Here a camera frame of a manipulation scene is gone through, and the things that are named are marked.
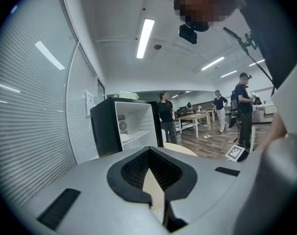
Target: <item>window blind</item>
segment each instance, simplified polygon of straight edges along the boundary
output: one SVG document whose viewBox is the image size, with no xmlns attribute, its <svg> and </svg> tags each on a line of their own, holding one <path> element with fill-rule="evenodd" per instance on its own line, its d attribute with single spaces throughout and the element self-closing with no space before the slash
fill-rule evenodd
<svg viewBox="0 0 297 235">
<path fill-rule="evenodd" d="M 0 190 L 18 205 L 76 165 L 66 83 L 76 40 L 59 0 L 21 0 L 0 29 Z"/>
<path fill-rule="evenodd" d="M 78 45 L 70 67 L 66 95 L 69 137 L 78 164 L 98 155 L 86 106 L 86 91 L 94 95 L 97 104 L 97 89 L 97 76 Z"/>
</svg>

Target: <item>person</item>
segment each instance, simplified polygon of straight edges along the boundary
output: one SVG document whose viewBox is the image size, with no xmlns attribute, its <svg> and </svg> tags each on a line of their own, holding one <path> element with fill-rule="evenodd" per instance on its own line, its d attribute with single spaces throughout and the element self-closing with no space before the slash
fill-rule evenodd
<svg viewBox="0 0 297 235">
<path fill-rule="evenodd" d="M 224 98 L 219 90 L 215 91 L 216 98 L 214 99 L 214 109 L 215 112 L 217 113 L 219 122 L 220 122 L 220 127 L 219 127 L 219 132 L 223 133 L 225 129 L 225 106 L 228 104 L 228 100 Z"/>
<path fill-rule="evenodd" d="M 240 74 L 240 81 L 236 85 L 235 95 L 238 105 L 238 117 L 241 121 L 241 129 L 239 136 L 238 146 L 246 147 L 250 150 L 250 135 L 251 135 L 251 118 L 252 118 L 252 103 L 253 100 L 250 99 L 246 87 L 248 84 L 248 75 L 246 73 Z"/>
<path fill-rule="evenodd" d="M 294 1 L 291 6 L 287 0 L 174 0 L 174 10 L 185 23 L 204 25 L 206 30 L 240 9 L 265 59 L 272 83 L 279 89 L 297 64 L 297 24 L 294 23 L 297 22 L 297 0 Z M 286 133 L 277 113 L 267 136 L 255 150 L 267 149 L 272 141 Z"/>
<path fill-rule="evenodd" d="M 157 108 L 161 127 L 166 132 L 167 142 L 169 142 L 170 136 L 171 143 L 177 144 L 177 131 L 174 125 L 173 104 L 169 101 L 169 94 L 167 92 L 161 92 L 159 97 L 160 102 L 157 103 Z"/>
</svg>

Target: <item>backpack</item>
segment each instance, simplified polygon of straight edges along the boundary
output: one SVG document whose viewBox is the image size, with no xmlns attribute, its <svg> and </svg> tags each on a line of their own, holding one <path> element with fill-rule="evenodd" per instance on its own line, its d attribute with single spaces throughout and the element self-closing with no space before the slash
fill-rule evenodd
<svg viewBox="0 0 297 235">
<path fill-rule="evenodd" d="M 231 111 L 234 112 L 238 109 L 238 104 L 237 104 L 237 99 L 236 99 L 236 94 L 235 91 L 232 91 L 232 94 L 230 96 L 230 108 Z"/>
</svg>

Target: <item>mini fridge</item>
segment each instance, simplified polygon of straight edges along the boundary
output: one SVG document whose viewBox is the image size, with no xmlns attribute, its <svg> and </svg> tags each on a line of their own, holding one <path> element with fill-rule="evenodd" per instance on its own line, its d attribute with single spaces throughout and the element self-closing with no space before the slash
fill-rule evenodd
<svg viewBox="0 0 297 235">
<path fill-rule="evenodd" d="M 163 146 L 157 103 L 111 97 L 91 109 L 99 156 L 140 146 Z"/>
</svg>

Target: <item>wooden floor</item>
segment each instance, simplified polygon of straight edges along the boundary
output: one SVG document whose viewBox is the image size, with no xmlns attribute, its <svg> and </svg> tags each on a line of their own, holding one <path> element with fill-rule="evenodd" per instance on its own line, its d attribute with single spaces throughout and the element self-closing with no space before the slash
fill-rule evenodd
<svg viewBox="0 0 297 235">
<path fill-rule="evenodd" d="M 258 127 L 255 131 L 254 149 L 262 142 L 267 134 L 269 127 Z M 205 139 L 204 136 L 216 135 Z M 219 121 L 211 122 L 211 132 L 208 127 L 202 124 L 198 126 L 198 139 L 196 138 L 196 131 L 193 128 L 182 131 L 182 134 L 177 133 L 178 144 L 195 152 L 199 157 L 227 160 L 225 154 L 231 149 L 234 144 L 233 141 L 238 136 L 238 128 L 234 126 L 229 129 L 226 127 L 224 133 L 219 132 Z"/>
</svg>

